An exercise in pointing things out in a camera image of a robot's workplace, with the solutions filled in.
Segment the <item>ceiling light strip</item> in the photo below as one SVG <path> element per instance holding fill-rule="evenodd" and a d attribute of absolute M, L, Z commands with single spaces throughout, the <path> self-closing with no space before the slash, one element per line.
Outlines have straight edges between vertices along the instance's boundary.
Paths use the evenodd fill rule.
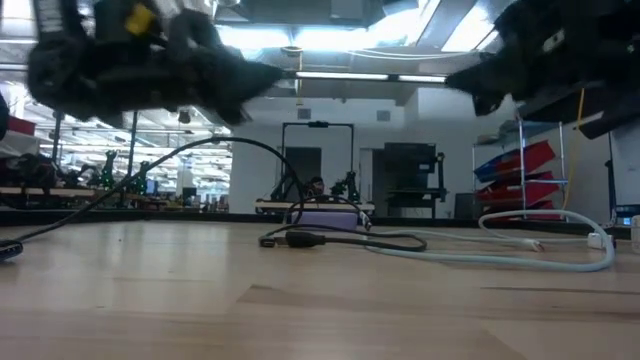
<path fill-rule="evenodd" d="M 296 71 L 296 72 L 293 72 L 291 76 L 296 79 L 349 80 L 349 81 L 373 81 L 373 82 L 420 83 L 420 84 L 444 84 L 446 80 L 446 78 L 443 76 L 430 76 L 430 75 L 308 72 L 308 71 Z"/>

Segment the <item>wooden background table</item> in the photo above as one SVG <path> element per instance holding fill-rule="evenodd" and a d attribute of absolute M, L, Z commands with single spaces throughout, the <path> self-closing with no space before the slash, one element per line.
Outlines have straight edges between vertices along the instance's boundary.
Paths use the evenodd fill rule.
<path fill-rule="evenodd" d="M 257 200 L 253 203 L 255 209 L 261 209 L 262 211 L 271 211 L 274 209 L 294 209 L 299 208 L 299 204 L 290 202 L 274 202 L 274 201 L 261 201 Z M 304 204 L 305 209 L 323 209 L 323 210 L 349 210 L 360 209 L 363 212 L 373 212 L 375 210 L 374 204 L 356 204 L 350 205 L 348 203 L 322 203 L 322 202 L 306 202 Z"/>

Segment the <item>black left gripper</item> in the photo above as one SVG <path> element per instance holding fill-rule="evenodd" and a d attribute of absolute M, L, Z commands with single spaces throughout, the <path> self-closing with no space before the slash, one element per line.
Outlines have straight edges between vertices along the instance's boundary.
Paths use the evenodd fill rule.
<path fill-rule="evenodd" d="M 127 111 L 196 105 L 242 125 L 244 103 L 284 77 L 224 47 L 199 9 L 166 17 L 156 0 L 94 0 L 87 30 L 78 0 L 30 1 L 37 43 L 27 58 L 28 89 L 79 120 L 119 123 Z"/>

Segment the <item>black cabinet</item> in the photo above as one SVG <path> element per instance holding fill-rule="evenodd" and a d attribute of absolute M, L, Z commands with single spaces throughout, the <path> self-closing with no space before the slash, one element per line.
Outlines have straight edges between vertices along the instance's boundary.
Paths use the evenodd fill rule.
<path fill-rule="evenodd" d="M 385 143 L 384 167 L 389 175 L 387 213 L 395 209 L 429 209 L 436 218 L 437 202 L 444 203 L 448 190 L 444 182 L 443 152 L 434 143 Z"/>

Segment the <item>black aluminium table frame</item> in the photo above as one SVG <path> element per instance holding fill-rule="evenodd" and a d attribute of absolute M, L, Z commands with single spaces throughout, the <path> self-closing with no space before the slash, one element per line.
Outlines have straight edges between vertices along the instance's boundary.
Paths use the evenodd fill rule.
<path fill-rule="evenodd" d="M 0 210 L 0 227 L 48 225 L 72 214 L 68 210 Z M 184 221 L 184 222 L 229 222 L 229 223 L 281 223 L 282 218 L 275 215 L 228 214 L 228 213 L 191 213 L 161 212 L 138 210 L 99 210 L 81 215 L 75 223 L 126 222 L 126 221 Z M 383 226 L 400 228 L 478 228 L 474 220 L 466 219 L 425 219 L 425 218 L 389 218 L 374 217 L 375 228 Z M 593 228 L 589 225 L 558 221 L 506 221 L 489 222 L 491 229 L 530 230 L 549 233 L 586 235 Z"/>

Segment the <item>black gantry frame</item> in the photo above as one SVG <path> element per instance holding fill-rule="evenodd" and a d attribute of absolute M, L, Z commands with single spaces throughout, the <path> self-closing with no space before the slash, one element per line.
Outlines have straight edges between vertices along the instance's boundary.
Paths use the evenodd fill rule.
<path fill-rule="evenodd" d="M 346 127 L 350 130 L 350 170 L 347 172 L 344 179 L 337 181 L 331 188 L 331 195 L 337 198 L 345 193 L 347 195 L 347 201 L 358 202 L 360 200 L 360 195 L 355 185 L 356 172 L 354 170 L 354 125 L 329 123 L 326 121 L 310 121 L 307 123 L 285 122 L 282 124 L 281 152 L 278 155 L 281 162 L 281 177 L 278 184 L 276 185 L 275 190 L 271 194 L 271 198 L 285 200 L 290 188 L 292 186 L 295 186 L 299 193 L 299 199 L 303 199 L 305 185 L 301 182 L 300 176 L 297 174 L 296 169 L 288 162 L 286 158 L 286 130 L 289 126 L 305 126 L 309 128 Z"/>
<path fill-rule="evenodd" d="M 52 146 L 52 152 L 51 152 L 51 157 L 54 160 L 56 160 L 58 158 L 58 152 L 62 150 L 62 147 L 59 144 L 62 117 L 63 117 L 63 113 L 57 112 L 57 111 L 54 112 L 55 128 L 54 128 L 54 132 L 53 132 L 53 146 Z M 136 139 L 137 139 L 138 119 L 139 119 L 139 112 L 138 111 L 134 111 L 133 115 L 132 115 L 132 124 L 131 124 L 131 128 L 130 128 L 130 141 L 129 141 L 129 151 L 128 151 L 127 173 L 126 173 L 126 176 L 122 180 L 122 182 L 126 182 L 126 184 L 124 184 L 120 188 L 120 201 L 119 201 L 119 205 L 118 205 L 119 208 L 123 208 L 124 207 L 124 205 L 125 205 L 125 196 L 127 194 L 128 186 L 135 179 L 135 177 L 133 175 L 133 164 L 134 164 L 135 145 L 136 145 Z"/>

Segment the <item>red bin shelf rack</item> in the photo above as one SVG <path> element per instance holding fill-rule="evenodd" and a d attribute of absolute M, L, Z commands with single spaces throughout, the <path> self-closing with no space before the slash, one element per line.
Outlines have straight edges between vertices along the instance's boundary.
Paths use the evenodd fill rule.
<path fill-rule="evenodd" d="M 508 120 L 471 148 L 476 215 L 538 210 L 530 220 L 559 221 L 568 190 L 564 130 L 560 123 Z"/>

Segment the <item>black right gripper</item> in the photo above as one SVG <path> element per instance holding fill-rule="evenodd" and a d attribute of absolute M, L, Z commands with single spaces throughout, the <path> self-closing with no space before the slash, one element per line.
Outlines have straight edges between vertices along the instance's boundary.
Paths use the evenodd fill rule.
<path fill-rule="evenodd" d="M 521 100 L 588 82 L 640 87 L 640 0 L 516 0 L 494 25 L 503 48 L 445 80 L 473 95 L 476 116 L 497 111 L 506 94 Z"/>

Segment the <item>purple round power strip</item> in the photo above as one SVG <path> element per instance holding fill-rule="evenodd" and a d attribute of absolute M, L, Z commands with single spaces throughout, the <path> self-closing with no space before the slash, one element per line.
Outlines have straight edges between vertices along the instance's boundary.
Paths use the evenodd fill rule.
<path fill-rule="evenodd" d="M 298 221 L 302 225 L 324 225 L 343 230 L 356 230 L 359 216 L 354 212 L 304 211 Z"/>

